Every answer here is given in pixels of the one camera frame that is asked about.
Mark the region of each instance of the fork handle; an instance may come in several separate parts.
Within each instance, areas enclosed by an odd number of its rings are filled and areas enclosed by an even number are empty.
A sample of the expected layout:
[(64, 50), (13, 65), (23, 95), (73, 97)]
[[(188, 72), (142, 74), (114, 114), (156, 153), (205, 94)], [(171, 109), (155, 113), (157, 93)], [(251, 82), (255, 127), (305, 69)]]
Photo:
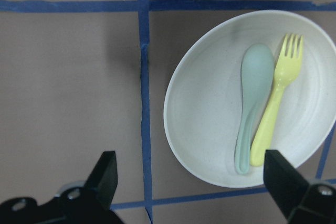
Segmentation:
[(261, 118), (251, 146), (250, 164), (253, 166), (261, 166), (264, 163), (265, 151), (271, 145), (274, 126), (284, 90), (285, 87), (276, 85), (276, 83), (272, 89), (265, 112)]

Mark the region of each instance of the blue painter's tape line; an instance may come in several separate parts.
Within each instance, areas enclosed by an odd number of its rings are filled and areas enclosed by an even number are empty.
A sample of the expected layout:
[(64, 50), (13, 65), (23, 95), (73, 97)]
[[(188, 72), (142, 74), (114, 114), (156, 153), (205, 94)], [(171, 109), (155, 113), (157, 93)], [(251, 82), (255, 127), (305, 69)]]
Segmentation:
[(321, 154), (321, 159), (320, 159), (319, 166), (317, 168), (317, 172), (316, 172), (316, 176), (315, 176), (315, 178), (317, 178), (317, 179), (321, 179), (323, 171), (324, 171), (324, 167), (326, 166), (327, 157), (328, 157), (330, 145), (331, 145), (331, 142), (332, 142), (332, 138), (334, 136), (335, 127), (336, 127), (336, 124), (333, 126), (333, 128), (331, 129), (329, 135), (327, 136), (327, 138), (324, 142), (324, 146), (323, 146), (323, 150), (322, 150), (322, 154)]
[(145, 206), (144, 201), (126, 202), (126, 203), (112, 204), (110, 210), (114, 211), (114, 210), (129, 209), (144, 206)]
[(152, 205), (152, 162), (151, 162), (151, 135), (150, 135), (150, 97), (149, 97), (149, 68), (148, 68), (148, 45), (149, 45), (149, 1), (138, 0), (139, 37), (141, 47), (141, 99), (142, 99), (142, 166), (145, 209), (153, 223)]
[(150, 11), (162, 10), (242, 10), (280, 9), (335, 11), (336, 2), (316, 4), (309, 1), (254, 1), (254, 0), (151, 0)]
[(190, 201), (220, 199), (220, 198), (236, 197), (236, 196), (243, 196), (243, 195), (261, 194), (261, 193), (266, 193), (266, 192), (267, 192), (267, 189), (265, 187), (260, 187), (260, 188), (253, 188), (253, 189), (225, 191), (222, 193), (214, 193), (214, 194), (193, 195), (193, 196), (167, 198), (167, 199), (155, 199), (153, 200), (153, 204), (154, 205), (166, 205), (166, 204), (175, 204), (175, 203), (183, 203), (183, 202), (190, 202)]
[(336, 178), (327, 179), (326, 181), (331, 183), (331, 184), (336, 184)]
[(137, 12), (138, 1), (6, 1), (0, 0), (0, 11), (18, 13), (98, 13)]

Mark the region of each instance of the yellow fork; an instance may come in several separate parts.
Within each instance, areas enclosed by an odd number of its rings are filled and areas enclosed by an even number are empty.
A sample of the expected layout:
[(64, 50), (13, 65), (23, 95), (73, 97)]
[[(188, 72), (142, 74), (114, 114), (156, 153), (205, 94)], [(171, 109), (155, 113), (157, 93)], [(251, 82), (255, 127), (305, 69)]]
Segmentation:
[(264, 163), (265, 151), (271, 145), (283, 92), (299, 75), (302, 50), (303, 36), (299, 38), (295, 34), (290, 36), (286, 34), (274, 71), (272, 92), (252, 143), (250, 164), (253, 166), (260, 166)]

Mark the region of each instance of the spoon handle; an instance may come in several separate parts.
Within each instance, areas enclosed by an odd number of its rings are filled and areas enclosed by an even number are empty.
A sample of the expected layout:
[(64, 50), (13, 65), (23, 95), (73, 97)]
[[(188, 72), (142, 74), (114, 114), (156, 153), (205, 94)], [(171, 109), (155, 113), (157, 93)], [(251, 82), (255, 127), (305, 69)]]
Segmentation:
[(250, 163), (253, 166), (261, 166), (264, 163), (265, 151), (271, 145), (284, 90), (285, 87), (277, 85), (272, 89), (265, 112), (252, 142)]
[(239, 127), (235, 150), (235, 167), (239, 174), (246, 174), (249, 170), (251, 134), (257, 112), (256, 107), (243, 110), (241, 117), (242, 121)]

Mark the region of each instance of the light green spoon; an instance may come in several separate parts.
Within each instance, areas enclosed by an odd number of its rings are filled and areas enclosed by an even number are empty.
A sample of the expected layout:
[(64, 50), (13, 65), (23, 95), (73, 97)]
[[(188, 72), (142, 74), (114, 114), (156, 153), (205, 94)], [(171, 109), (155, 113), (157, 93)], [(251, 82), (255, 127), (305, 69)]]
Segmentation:
[(249, 170), (252, 127), (257, 112), (265, 105), (272, 85), (274, 58), (264, 44), (254, 44), (245, 52), (241, 63), (243, 112), (235, 150), (237, 173)]

